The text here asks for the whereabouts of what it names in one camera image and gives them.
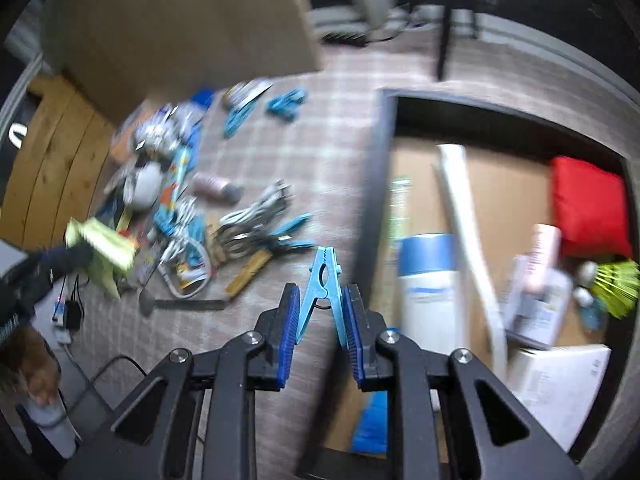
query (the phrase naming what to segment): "blue clothespin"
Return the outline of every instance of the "blue clothespin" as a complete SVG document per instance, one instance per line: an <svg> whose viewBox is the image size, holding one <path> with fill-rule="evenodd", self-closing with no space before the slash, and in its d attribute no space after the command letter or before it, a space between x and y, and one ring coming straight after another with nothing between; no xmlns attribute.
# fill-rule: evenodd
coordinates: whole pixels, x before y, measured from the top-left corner
<svg viewBox="0 0 640 480"><path fill-rule="evenodd" d="M306 90L294 88L267 103L267 111L286 121L294 121L298 116L298 106L306 101Z"/></svg>
<svg viewBox="0 0 640 480"><path fill-rule="evenodd" d="M255 99L245 104L242 108L233 108L229 111L229 115L226 116L225 127L223 134L225 139L230 139L236 134L238 128L246 121L246 118L255 108Z"/></svg>
<svg viewBox="0 0 640 480"><path fill-rule="evenodd" d="M322 283L322 272L326 268L326 280ZM342 293L338 275L342 272L335 257L333 247L318 247L314 264L309 269L311 277L306 286L305 297L300 304L300 316L298 318L298 330L296 332L296 344L305 334L306 326L311 318L311 313L317 300L329 300L331 310L334 313L335 329L342 348L348 348L347 333L344 328L342 316Z"/></svg>

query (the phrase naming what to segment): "badminton shuttlecock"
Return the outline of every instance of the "badminton shuttlecock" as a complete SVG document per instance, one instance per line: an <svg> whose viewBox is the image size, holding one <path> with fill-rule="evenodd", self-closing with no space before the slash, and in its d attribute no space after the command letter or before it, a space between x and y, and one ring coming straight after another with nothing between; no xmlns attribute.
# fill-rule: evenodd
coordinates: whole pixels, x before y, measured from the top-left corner
<svg viewBox="0 0 640 480"><path fill-rule="evenodd" d="M613 317L625 317L638 301L640 271L633 260L602 265L584 262L576 281L599 297Z"/></svg>

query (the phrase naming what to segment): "open cardboard box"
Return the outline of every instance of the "open cardboard box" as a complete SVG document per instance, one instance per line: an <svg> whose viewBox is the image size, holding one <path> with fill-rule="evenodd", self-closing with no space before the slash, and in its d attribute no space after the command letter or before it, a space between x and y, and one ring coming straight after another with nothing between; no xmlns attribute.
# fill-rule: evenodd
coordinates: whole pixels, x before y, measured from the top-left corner
<svg viewBox="0 0 640 480"><path fill-rule="evenodd" d="M433 137L437 138L438 134L434 133ZM409 235L452 231L434 171L438 161L437 144L434 140L411 138L394 141L390 177L408 177L411 182L407 210ZM551 222L550 168L547 164L481 148L467 148L466 156L482 251L496 293L500 294L510 275L513 257L530 251L533 225ZM379 284L388 279L382 276L388 272L388 266L383 263L385 231L383 229L376 279L369 302L373 309L379 305L376 301L380 294ZM468 290L471 292L468 294L469 348L490 368L492 358L482 306L473 287ZM399 302L394 303L396 312L392 317L399 319ZM394 320L387 319L386 322L395 324ZM570 304L557 345L599 343L603 339L604 330L587 333L582 329L577 310ZM353 431L367 398L353 381L348 383L324 441L326 447L350 450ZM440 460L446 462L444 437L438 443Z"/></svg>
<svg viewBox="0 0 640 480"><path fill-rule="evenodd" d="M408 176L412 181L410 234L449 231L433 172L435 146L439 142L467 148L482 248L498 293L508 278L512 258L530 250L533 224L550 222L548 164L558 155L586 160L625 180L629 237L634 257L638 257L636 201L628 162L620 154L559 124L485 102L439 92L386 89L381 98L380 122L372 132L369 147L360 238L350 273L365 306L374 304L376 282L380 280L380 261L386 245L387 190L393 177ZM380 246L372 240L380 240ZM471 297L470 346L490 364L484 319L477 302ZM582 459L604 426L629 357L635 324L634 310L624 319L609 319L604 333L587 335L581 329L575 307L568 308L558 346L602 341L611 348L598 395L569 452L576 461ZM298 462L297 476L331 480L388 478L391 464L384 458L346 452L365 403L366 396L356 389L350 377L347 357L337 348ZM615 428L607 427L607 431L614 433ZM443 458L444 449L440 451Z"/></svg>

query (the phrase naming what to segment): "metal screw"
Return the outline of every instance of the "metal screw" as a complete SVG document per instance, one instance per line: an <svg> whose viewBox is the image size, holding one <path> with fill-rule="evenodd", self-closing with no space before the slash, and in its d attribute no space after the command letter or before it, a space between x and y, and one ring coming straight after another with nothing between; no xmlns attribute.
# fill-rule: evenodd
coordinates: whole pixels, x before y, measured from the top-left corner
<svg viewBox="0 0 640 480"><path fill-rule="evenodd" d="M453 352L453 358L460 364L466 365L474 358L474 355L466 348L458 348Z"/></svg>
<svg viewBox="0 0 640 480"><path fill-rule="evenodd" d="M262 334L260 332L256 332L255 330L249 330L249 332L245 332L244 334L242 334L242 341L244 341L248 345L257 345L260 341L262 341Z"/></svg>
<svg viewBox="0 0 640 480"><path fill-rule="evenodd" d="M169 361L172 363L183 363L189 357L189 351L184 348L176 348L169 354Z"/></svg>
<svg viewBox="0 0 640 480"><path fill-rule="evenodd" d="M380 339L382 339L382 341L384 341L385 343L393 345L394 343L397 343L399 341L400 334L398 332L394 332L393 330L384 330L383 332L380 332Z"/></svg>

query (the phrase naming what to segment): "red cushion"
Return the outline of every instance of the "red cushion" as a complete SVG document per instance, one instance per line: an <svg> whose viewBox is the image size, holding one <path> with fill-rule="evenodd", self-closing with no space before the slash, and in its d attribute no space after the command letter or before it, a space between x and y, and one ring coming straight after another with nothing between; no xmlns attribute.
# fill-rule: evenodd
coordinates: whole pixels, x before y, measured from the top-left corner
<svg viewBox="0 0 640 480"><path fill-rule="evenodd" d="M568 156L551 161L554 224L562 231L561 254L591 258L632 257L625 183L619 176Z"/></svg>

